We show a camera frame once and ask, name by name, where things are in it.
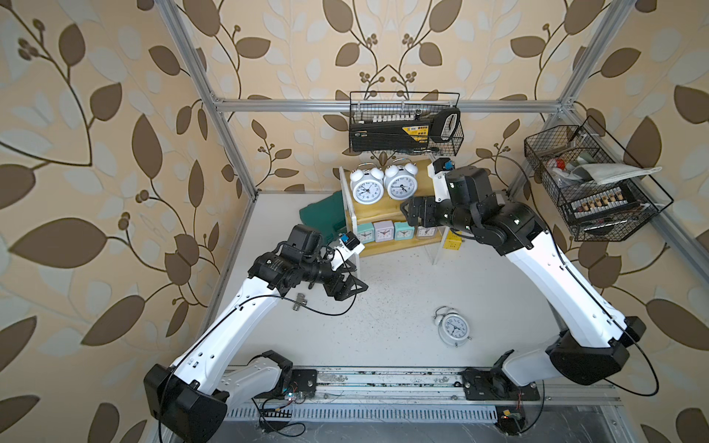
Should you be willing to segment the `clear square alarm clock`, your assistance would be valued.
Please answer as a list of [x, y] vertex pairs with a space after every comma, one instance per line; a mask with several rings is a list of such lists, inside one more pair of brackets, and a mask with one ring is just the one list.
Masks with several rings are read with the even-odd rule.
[[417, 239], [434, 238], [438, 234], [437, 227], [417, 227]]

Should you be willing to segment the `teal square alarm clock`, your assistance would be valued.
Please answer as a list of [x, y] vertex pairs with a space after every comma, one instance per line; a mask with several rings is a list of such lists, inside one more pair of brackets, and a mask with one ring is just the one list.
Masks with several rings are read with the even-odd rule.
[[356, 236], [362, 244], [376, 241], [375, 228], [373, 223], [362, 223], [357, 226]]

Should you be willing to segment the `white round clock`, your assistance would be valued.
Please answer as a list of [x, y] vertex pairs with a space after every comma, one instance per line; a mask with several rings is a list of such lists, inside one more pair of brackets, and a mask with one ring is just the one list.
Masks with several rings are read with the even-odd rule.
[[402, 201], [415, 195], [418, 188], [418, 167], [408, 159], [388, 166], [384, 170], [384, 188], [391, 199]]
[[384, 195], [384, 171], [375, 164], [359, 164], [350, 173], [350, 188], [353, 199], [362, 205], [379, 202]]
[[469, 323], [455, 308], [437, 308], [433, 321], [441, 341], [446, 345], [458, 348], [471, 340]]

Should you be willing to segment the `white square alarm clock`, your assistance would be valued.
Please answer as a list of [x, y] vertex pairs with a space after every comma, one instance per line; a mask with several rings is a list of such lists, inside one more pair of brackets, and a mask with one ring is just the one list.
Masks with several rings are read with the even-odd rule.
[[373, 223], [376, 234], [376, 242], [383, 243], [393, 241], [394, 223], [393, 221], [376, 221]]

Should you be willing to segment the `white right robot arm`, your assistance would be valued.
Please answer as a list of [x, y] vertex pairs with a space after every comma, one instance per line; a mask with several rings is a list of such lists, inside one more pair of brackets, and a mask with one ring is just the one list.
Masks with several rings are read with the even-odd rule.
[[487, 171], [456, 168], [448, 158], [428, 168], [434, 193], [401, 206], [408, 223], [446, 227], [494, 248], [520, 269], [564, 323], [559, 336], [527, 351], [511, 351], [496, 363], [516, 386], [563, 377], [589, 386], [619, 373], [646, 330], [607, 302], [561, 252], [544, 220], [522, 202], [493, 191]]

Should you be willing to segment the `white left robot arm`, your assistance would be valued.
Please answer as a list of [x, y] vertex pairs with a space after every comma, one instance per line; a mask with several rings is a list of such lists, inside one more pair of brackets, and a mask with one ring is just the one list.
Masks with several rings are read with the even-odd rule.
[[287, 240], [258, 256], [229, 307], [192, 347], [168, 367], [154, 365], [145, 376], [158, 428], [185, 442], [207, 442], [230, 407], [262, 394], [286, 395], [293, 386], [293, 364], [277, 352], [259, 354], [234, 373], [227, 368], [258, 323], [299, 284], [319, 284], [336, 301], [367, 291], [353, 262], [364, 249], [351, 232], [330, 247], [319, 231], [299, 224]]

